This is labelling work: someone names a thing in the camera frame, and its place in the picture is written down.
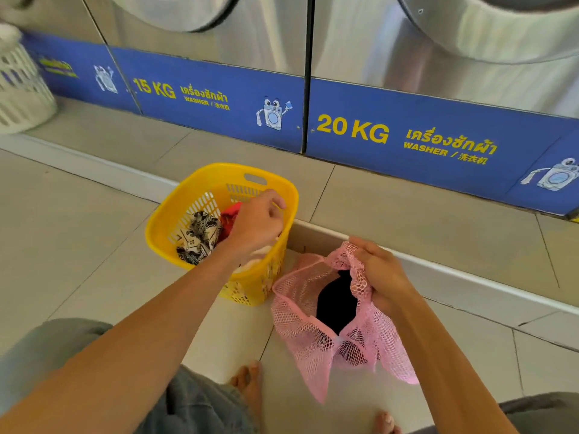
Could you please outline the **person's right hand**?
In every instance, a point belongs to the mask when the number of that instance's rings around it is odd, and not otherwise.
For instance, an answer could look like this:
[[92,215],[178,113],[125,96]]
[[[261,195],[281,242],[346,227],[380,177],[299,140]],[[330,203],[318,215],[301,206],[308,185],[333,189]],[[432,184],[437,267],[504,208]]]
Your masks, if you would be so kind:
[[361,262],[373,289],[372,302],[385,315],[392,316],[417,294],[399,260],[382,248],[382,258]]

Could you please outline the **pink mesh laundry bag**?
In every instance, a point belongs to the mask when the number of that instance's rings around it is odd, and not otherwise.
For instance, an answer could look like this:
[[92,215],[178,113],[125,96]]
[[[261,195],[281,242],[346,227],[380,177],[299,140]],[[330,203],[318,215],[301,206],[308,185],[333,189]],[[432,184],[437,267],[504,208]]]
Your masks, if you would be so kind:
[[[419,383],[394,323],[373,305],[372,286],[355,250],[352,243],[344,241],[326,257],[304,254],[273,286],[274,327],[319,403],[327,398],[334,366],[374,372],[380,363],[395,378],[407,384]],[[315,317],[317,299],[322,289],[337,278],[337,272],[345,269],[352,277],[357,313],[336,335]]]

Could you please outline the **red garment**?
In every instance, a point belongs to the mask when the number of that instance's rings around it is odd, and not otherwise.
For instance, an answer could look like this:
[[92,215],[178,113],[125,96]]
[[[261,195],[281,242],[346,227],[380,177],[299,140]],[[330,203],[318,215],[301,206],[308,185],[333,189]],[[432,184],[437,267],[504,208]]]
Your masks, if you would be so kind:
[[237,202],[233,205],[230,205],[224,211],[221,211],[220,223],[222,228],[218,242],[222,242],[229,237],[242,204],[242,202]]

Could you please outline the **grey shorts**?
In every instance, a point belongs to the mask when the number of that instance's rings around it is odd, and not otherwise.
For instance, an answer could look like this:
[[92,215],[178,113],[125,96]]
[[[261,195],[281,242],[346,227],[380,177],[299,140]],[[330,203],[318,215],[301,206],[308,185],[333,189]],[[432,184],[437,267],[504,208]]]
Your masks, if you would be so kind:
[[[112,324],[63,318],[29,331],[0,356],[0,416]],[[551,392],[499,404],[519,434],[579,434],[579,394]],[[181,366],[134,434],[259,434],[242,394]]]

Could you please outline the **person's foot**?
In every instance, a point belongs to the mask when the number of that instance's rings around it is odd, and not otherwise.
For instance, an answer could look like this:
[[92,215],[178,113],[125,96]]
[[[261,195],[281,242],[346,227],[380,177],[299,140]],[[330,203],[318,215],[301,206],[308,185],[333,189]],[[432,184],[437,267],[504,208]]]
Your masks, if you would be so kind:
[[257,430],[261,431],[263,423],[263,367],[261,362],[255,360],[249,365],[240,367],[236,374],[230,378],[228,385],[234,387],[241,394]]
[[402,434],[401,428],[395,424],[393,416],[387,411],[380,411],[374,420],[371,434]]

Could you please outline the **yellow plastic laundry basket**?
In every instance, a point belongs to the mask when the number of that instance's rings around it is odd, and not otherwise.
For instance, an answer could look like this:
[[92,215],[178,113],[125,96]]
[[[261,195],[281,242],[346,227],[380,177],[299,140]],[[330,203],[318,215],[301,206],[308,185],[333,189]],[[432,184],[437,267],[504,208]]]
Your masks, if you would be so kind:
[[150,217],[145,237],[149,247],[168,262],[192,269],[180,258],[178,247],[192,242],[187,233],[197,213],[216,221],[235,203],[246,203],[265,189],[274,189],[286,202],[284,229],[264,258],[246,271],[232,275],[220,295],[246,306],[258,306],[270,295],[286,254],[289,232],[298,206],[299,193],[284,177],[246,165],[217,162],[192,173],[169,194]]

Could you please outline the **person's left forearm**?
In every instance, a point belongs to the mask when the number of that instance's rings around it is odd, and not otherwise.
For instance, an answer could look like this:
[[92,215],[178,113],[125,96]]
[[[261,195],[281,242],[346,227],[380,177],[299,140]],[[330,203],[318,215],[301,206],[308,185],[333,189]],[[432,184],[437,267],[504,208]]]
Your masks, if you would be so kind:
[[233,237],[90,343],[0,417],[0,434],[132,434],[178,371],[226,281],[251,254]]

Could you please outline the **white plastic laundry basket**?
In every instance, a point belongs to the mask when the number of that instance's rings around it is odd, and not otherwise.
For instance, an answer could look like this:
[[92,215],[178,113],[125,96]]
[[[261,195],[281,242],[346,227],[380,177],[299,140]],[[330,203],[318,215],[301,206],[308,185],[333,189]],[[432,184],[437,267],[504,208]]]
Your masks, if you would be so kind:
[[58,110],[22,39],[18,28],[0,24],[0,135],[18,134],[42,125]]

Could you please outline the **person's right forearm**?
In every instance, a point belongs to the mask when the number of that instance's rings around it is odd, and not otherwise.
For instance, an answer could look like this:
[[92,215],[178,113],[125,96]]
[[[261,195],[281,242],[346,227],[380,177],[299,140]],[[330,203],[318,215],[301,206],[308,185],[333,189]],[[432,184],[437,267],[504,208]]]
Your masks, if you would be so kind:
[[421,295],[374,290],[372,300],[395,325],[438,434],[518,434]]

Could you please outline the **round steel washer door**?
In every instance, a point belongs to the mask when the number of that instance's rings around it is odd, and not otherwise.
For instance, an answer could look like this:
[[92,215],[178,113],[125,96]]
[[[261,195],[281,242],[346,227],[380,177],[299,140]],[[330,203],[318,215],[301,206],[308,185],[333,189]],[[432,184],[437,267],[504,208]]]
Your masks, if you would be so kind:
[[444,50],[492,64],[579,55],[579,0],[398,0]]
[[112,0],[135,18],[170,32],[199,32],[221,20],[237,0]]

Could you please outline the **person's left foot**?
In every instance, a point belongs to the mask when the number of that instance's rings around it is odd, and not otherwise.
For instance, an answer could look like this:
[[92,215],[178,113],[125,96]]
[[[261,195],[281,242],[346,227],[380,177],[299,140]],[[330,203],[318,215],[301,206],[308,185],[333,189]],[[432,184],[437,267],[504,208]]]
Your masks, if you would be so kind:
[[263,367],[261,362],[255,360],[249,365],[240,367],[236,374],[230,378],[228,385],[234,387],[241,394],[257,430],[261,431],[263,423]]

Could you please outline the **person's left hand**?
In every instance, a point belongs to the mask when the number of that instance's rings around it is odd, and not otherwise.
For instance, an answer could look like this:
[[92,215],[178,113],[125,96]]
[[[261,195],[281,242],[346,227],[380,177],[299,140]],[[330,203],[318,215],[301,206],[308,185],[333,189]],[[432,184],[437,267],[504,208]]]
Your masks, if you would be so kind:
[[268,235],[267,231],[259,225],[258,195],[242,204],[233,229],[225,242],[228,247],[246,256],[274,242],[280,234]]

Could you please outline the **steel washing machine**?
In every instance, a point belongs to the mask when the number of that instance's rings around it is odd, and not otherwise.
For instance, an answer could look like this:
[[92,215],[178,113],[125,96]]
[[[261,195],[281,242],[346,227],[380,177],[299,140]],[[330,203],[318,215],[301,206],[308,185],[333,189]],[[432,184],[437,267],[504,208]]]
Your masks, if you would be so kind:
[[141,114],[84,0],[0,0],[0,24],[23,33],[53,94]]
[[145,116],[305,152],[313,0],[237,0],[186,33],[84,1]]
[[306,152],[556,216],[579,211],[579,55],[456,56],[398,0],[315,0]]

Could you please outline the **person's right foot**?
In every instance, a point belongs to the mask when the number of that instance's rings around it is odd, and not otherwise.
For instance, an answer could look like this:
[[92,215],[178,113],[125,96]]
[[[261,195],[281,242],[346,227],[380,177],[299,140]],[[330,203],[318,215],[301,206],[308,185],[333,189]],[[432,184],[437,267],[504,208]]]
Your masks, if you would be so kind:
[[371,434],[402,434],[401,428],[395,424],[393,416],[387,411],[380,411],[374,420]]

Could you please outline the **black and white patterned garment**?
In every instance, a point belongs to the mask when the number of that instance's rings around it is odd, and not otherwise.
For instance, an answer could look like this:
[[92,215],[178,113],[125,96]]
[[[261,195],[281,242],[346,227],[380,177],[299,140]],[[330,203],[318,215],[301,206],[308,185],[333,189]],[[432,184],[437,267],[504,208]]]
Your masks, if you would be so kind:
[[178,257],[188,264],[198,265],[213,252],[221,231],[218,218],[205,211],[194,213],[190,223],[177,234]]

